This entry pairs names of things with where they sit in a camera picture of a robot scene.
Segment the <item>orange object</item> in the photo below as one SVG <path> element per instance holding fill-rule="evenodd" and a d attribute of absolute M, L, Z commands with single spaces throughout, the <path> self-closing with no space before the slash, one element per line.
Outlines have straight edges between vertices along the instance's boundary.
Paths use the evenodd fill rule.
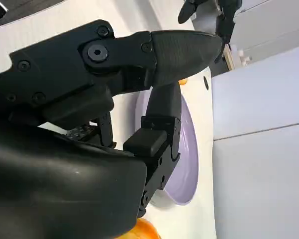
<path fill-rule="evenodd" d="M 183 85 L 185 85 L 185 84 L 187 83 L 187 81 L 188 81 L 188 78 L 185 78 L 185 79 L 183 79 L 183 80 L 180 80 L 180 81 L 179 81 L 179 84 L 180 84 L 181 86 L 183 86 Z"/>
<path fill-rule="evenodd" d="M 161 239 L 155 227 L 147 220 L 140 218 L 136 226 L 117 239 Z"/>

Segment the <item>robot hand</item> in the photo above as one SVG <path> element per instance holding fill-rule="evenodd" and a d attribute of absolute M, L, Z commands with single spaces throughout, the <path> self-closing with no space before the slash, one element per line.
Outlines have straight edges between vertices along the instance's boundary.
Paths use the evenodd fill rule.
<path fill-rule="evenodd" d="M 178 81 L 220 48 L 219 37 L 194 31 L 115 38 L 98 20 L 13 52 L 0 73 L 0 239 L 102 239 L 133 228 L 180 157 Z M 114 149 L 113 97 L 150 87 L 141 128 Z M 68 135 L 37 127 L 47 121 Z"/>

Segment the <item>cabinet door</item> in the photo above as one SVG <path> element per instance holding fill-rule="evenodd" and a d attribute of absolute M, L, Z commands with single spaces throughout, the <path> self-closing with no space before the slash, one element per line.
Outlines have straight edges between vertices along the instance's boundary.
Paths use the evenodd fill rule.
<path fill-rule="evenodd" d="M 258 6 L 268 0 L 243 0 L 242 1 L 242 7 L 236 12 L 236 16 L 241 13 L 248 11 L 249 9 Z"/>
<path fill-rule="evenodd" d="M 214 139 L 299 123 L 299 48 L 212 79 Z"/>
<path fill-rule="evenodd" d="M 218 239 L 299 239 L 299 125 L 215 141 Z"/>
<path fill-rule="evenodd" d="M 299 0 L 269 0 L 235 18 L 231 44 L 247 50 L 299 30 Z"/>

